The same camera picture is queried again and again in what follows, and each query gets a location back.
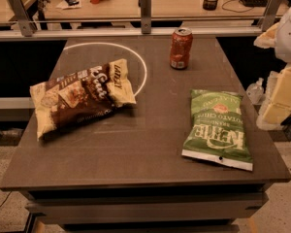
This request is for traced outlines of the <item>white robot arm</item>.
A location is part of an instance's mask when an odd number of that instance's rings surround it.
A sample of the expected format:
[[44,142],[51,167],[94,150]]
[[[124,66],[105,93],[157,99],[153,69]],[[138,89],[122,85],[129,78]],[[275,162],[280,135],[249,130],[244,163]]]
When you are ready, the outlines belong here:
[[281,20],[262,33],[254,41],[258,48],[275,49],[275,57],[286,66],[267,81],[265,101],[263,102],[257,126],[273,130],[291,115],[291,7]]

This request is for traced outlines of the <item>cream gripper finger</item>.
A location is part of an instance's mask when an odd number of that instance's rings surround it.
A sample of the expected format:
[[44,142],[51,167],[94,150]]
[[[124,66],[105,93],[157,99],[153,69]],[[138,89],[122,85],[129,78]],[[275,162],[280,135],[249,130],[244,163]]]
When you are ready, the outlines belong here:
[[270,104],[262,119],[269,124],[281,124],[291,115],[291,64],[287,64],[277,76]]
[[278,26],[279,26],[278,22],[272,25],[267,31],[265,31],[255,39],[253,45],[261,49],[274,48],[275,34],[278,29]]

